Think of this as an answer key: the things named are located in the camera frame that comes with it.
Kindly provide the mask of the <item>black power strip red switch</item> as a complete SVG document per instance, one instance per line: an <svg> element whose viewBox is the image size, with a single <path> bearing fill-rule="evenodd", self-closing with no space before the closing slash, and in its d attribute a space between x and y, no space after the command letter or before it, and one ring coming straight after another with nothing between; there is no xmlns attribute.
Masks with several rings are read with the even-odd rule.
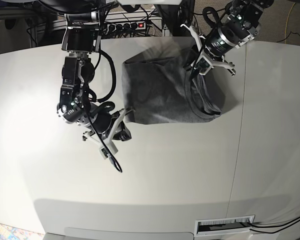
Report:
<svg viewBox="0 0 300 240"><path fill-rule="evenodd" d="M115 23L106 21L107 28L109 31L117 32L141 32L145 33L147 31L147 25L144 22L133 22L133 23Z"/></svg>

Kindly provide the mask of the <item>grey T-shirt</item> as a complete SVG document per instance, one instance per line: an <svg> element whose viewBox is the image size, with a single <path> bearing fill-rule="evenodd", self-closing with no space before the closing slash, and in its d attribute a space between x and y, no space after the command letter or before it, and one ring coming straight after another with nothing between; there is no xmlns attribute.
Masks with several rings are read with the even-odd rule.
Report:
<svg viewBox="0 0 300 240"><path fill-rule="evenodd" d="M143 53L122 63L122 93L128 123L208 123L222 115L225 94L212 76L191 76L194 52L151 58Z"/></svg>

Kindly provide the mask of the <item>grey table leg column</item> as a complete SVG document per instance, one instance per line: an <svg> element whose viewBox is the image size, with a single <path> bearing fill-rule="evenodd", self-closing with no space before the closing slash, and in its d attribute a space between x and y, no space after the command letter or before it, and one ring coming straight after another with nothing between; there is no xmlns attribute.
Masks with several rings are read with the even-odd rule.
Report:
<svg viewBox="0 0 300 240"><path fill-rule="evenodd" d="M162 28L162 36L163 37L170 37L171 33L169 27L167 25L167 20L169 19L169 14L164 11L161 5L156 4L155 9L158 15L161 17L161 28Z"/></svg>

